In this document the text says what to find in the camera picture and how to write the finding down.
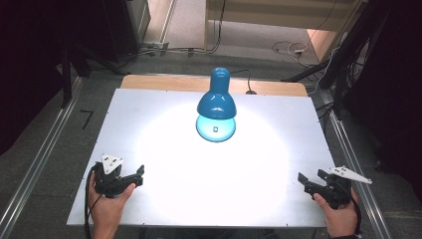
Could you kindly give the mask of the wooden table board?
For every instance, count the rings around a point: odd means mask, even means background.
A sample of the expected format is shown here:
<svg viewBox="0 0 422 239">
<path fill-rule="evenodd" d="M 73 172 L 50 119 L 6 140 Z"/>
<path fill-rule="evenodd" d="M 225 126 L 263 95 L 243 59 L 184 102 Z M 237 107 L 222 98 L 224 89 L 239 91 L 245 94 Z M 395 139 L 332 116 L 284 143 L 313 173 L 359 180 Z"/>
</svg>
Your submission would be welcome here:
<svg viewBox="0 0 422 239">
<path fill-rule="evenodd" d="M 121 82 L 122 89 L 143 89 L 160 91 L 207 92 L 209 77 L 182 75 L 128 75 Z M 245 94 L 254 91 L 263 96 L 306 97 L 306 88 L 301 83 L 253 81 L 232 78 L 229 85 L 231 94 Z"/>
</svg>

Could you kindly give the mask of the person's left hand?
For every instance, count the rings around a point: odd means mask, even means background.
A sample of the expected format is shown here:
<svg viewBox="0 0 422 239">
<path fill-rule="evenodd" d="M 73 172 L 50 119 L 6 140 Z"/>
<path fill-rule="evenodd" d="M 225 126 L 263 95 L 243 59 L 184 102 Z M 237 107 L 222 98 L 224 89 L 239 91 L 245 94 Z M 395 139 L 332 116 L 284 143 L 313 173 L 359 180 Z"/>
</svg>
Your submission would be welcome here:
<svg viewBox="0 0 422 239">
<path fill-rule="evenodd" d="M 119 226 L 123 208 L 135 189 L 130 184 L 118 198 L 106 198 L 95 190 L 95 174 L 89 182 L 89 208 L 94 223 L 94 239 L 113 239 Z"/>
</svg>

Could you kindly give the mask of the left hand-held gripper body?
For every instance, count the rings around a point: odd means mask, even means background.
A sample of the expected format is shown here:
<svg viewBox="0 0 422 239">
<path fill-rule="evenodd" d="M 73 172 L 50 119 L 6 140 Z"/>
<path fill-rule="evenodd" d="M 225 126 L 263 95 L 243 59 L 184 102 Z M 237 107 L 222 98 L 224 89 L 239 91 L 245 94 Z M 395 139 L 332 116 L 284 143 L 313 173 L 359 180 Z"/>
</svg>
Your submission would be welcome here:
<svg viewBox="0 0 422 239">
<path fill-rule="evenodd" d="M 95 165 L 95 190 L 107 198 L 114 198 L 133 183 L 133 176 L 120 176 L 123 163 L 121 157 L 102 154 L 101 158 Z"/>
</svg>

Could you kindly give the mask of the person's right hand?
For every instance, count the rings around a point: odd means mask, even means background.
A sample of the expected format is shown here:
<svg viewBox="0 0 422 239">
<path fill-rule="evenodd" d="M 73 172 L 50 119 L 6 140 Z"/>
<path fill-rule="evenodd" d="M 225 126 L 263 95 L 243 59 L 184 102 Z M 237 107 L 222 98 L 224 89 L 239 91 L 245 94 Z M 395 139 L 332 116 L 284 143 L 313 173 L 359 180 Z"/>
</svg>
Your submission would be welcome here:
<svg viewBox="0 0 422 239">
<path fill-rule="evenodd" d="M 329 239 L 357 239 L 355 229 L 358 217 L 352 202 L 332 209 L 318 193 L 314 194 L 314 199 L 324 213 Z"/>
</svg>

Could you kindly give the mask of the blue desk lamp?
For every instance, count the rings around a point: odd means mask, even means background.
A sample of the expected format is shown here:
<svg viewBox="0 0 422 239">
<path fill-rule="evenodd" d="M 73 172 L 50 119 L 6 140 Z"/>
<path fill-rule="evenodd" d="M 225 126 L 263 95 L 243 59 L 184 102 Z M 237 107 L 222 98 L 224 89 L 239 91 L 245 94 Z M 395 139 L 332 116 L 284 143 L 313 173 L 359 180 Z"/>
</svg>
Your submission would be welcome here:
<svg viewBox="0 0 422 239">
<path fill-rule="evenodd" d="M 216 68 L 211 72 L 210 88 L 197 106 L 196 129 L 204 139 L 221 142 L 236 130 L 237 108 L 229 94 L 230 72 Z"/>
</svg>

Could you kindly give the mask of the grey power strip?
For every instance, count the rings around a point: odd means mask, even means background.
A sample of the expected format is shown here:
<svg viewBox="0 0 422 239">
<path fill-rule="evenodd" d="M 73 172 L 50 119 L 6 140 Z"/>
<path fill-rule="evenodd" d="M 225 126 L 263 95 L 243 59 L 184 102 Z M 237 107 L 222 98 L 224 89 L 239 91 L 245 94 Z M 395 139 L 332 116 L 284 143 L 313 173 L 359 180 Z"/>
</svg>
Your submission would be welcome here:
<svg viewBox="0 0 422 239">
<path fill-rule="evenodd" d="M 142 50 L 166 50 L 169 46 L 168 42 L 145 42 L 141 44 Z"/>
</svg>

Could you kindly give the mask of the black cabinet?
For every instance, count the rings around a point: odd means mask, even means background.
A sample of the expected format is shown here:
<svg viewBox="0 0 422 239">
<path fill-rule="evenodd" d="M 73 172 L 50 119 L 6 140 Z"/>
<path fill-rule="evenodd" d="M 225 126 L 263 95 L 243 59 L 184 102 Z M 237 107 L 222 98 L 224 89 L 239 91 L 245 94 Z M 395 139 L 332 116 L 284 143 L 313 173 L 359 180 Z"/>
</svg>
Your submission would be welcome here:
<svg viewBox="0 0 422 239">
<path fill-rule="evenodd" d="M 151 20 L 147 0 L 103 0 L 111 35 L 111 58 L 136 54 Z"/>
</svg>

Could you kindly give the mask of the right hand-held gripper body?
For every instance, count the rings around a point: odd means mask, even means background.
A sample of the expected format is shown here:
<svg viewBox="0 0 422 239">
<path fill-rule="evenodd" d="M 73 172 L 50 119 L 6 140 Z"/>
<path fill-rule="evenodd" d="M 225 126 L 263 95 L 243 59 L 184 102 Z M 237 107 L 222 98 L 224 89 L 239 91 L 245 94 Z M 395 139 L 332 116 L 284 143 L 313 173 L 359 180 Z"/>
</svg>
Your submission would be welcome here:
<svg viewBox="0 0 422 239">
<path fill-rule="evenodd" d="M 337 209 L 340 205 L 346 205 L 351 201 L 351 181 L 372 183 L 371 179 L 345 166 L 331 167 L 326 172 L 331 174 L 332 178 L 323 180 L 325 185 L 313 182 L 311 186 L 305 186 L 305 193 L 308 193 L 312 198 L 314 198 L 315 193 L 318 193 L 332 209 Z"/>
</svg>

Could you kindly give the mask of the aluminium floor rail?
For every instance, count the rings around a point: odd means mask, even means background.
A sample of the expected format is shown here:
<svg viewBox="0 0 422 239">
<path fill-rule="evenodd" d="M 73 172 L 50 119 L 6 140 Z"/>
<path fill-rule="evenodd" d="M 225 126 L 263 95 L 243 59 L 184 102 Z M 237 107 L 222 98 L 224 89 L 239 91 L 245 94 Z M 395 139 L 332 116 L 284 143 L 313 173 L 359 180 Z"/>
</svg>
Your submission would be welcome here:
<svg viewBox="0 0 422 239">
<path fill-rule="evenodd" d="M 334 163 L 336 165 L 345 165 L 356 173 L 365 176 L 344 127 L 344 122 L 337 117 L 334 110 L 328 111 L 327 115 L 322 119 L 322 124 L 328 144 L 332 145 L 336 143 L 340 151 L 340 155 L 334 158 Z M 367 219 L 376 239 L 392 239 L 392 234 L 372 192 L 372 186 L 373 184 L 354 182 L 354 189 L 360 196 L 360 202 L 362 204 L 362 218 Z"/>
<path fill-rule="evenodd" d="M 38 181 L 39 176 L 49 160 L 50 154 L 52 153 L 57 140 L 59 139 L 71 113 L 73 112 L 76 102 L 79 99 L 81 89 L 87 80 L 88 79 L 86 77 L 76 77 L 72 85 L 73 95 L 69 99 L 69 102 L 60 109 L 29 169 L 27 170 L 17 190 L 11 197 L 11 200 L 8 202 L 5 212 L 2 214 L 2 218 L 0 219 L 0 239 L 9 238 L 13 227 L 15 226 L 32 190 Z"/>
</svg>

